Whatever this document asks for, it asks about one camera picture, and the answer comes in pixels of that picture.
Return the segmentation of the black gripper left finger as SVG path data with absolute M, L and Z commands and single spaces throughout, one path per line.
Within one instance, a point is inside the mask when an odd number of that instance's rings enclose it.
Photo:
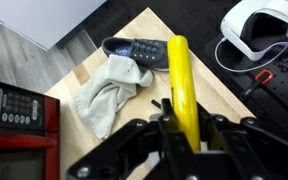
M 162 162 L 167 165 L 173 180 L 188 180 L 193 151 L 185 134 L 177 126 L 169 99 L 161 100 L 161 110 L 160 128 L 164 154 Z

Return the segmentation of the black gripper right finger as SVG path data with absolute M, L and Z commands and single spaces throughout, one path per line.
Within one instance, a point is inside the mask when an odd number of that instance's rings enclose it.
M 227 122 L 216 119 L 217 114 L 209 113 L 202 105 L 197 104 L 200 125 L 200 138 L 208 150 L 197 153 L 196 175 L 200 180 L 237 180 L 238 172 L 234 164 L 232 151 L 223 134 L 222 125 Z

